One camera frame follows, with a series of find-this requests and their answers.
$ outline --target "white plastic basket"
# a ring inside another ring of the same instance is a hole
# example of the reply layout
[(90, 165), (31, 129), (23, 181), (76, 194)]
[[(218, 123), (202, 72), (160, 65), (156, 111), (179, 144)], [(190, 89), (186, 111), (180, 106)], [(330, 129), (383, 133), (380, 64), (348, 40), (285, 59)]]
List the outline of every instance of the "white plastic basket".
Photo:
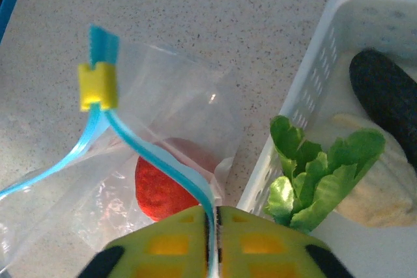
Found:
[[(303, 128), (337, 111), (364, 115), (348, 71), (351, 57), (366, 47), (387, 53), (416, 79), (409, 65), (417, 61), (417, 0), (329, 0), (279, 114)], [(268, 187), (280, 171), (269, 137), (238, 207), (265, 216)], [(356, 277), (417, 273), (417, 227), (366, 229), (331, 213), (312, 234)]]

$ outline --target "green leafy vegetable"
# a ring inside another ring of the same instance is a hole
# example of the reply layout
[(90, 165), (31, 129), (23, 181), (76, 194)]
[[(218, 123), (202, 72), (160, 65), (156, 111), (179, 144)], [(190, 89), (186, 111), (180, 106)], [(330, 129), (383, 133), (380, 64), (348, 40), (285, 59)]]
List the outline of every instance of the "green leafy vegetable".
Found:
[(384, 152), (384, 136), (361, 129), (338, 138), (328, 153), (278, 116), (270, 125), (283, 175), (270, 187), (265, 212), (275, 222), (310, 232), (351, 192)]

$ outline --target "granite countertop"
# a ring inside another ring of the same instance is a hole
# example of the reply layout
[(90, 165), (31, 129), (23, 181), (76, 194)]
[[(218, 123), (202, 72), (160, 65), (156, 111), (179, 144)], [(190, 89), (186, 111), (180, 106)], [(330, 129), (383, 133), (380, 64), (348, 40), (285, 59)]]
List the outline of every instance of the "granite countertop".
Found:
[[(226, 203), (236, 204), (326, 1), (18, 0), (0, 47), (0, 186), (59, 160), (77, 141), (86, 116), (76, 66), (88, 58), (84, 30), (94, 22), (235, 75), (245, 135)], [(73, 277), (88, 262), (92, 252), (68, 229), (54, 233), (11, 267), (13, 277)]]

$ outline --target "white gourd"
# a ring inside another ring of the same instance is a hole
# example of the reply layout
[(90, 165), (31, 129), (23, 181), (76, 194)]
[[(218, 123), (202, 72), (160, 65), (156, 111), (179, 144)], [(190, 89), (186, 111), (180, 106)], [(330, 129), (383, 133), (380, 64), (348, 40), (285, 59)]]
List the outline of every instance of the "white gourd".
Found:
[(391, 134), (366, 118), (340, 113), (307, 130), (306, 139), (327, 152), (338, 137), (361, 128), (379, 130), (386, 139), (385, 150), (335, 211), (367, 227), (417, 225), (417, 175)]

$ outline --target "eggplant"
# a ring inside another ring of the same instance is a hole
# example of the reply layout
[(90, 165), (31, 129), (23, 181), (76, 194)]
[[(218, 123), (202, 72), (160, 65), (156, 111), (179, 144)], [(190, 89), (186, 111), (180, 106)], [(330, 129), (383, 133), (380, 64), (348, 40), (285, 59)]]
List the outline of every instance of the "eggplant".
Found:
[(361, 106), (395, 137), (417, 174), (417, 83), (374, 49), (354, 56), (349, 76)]

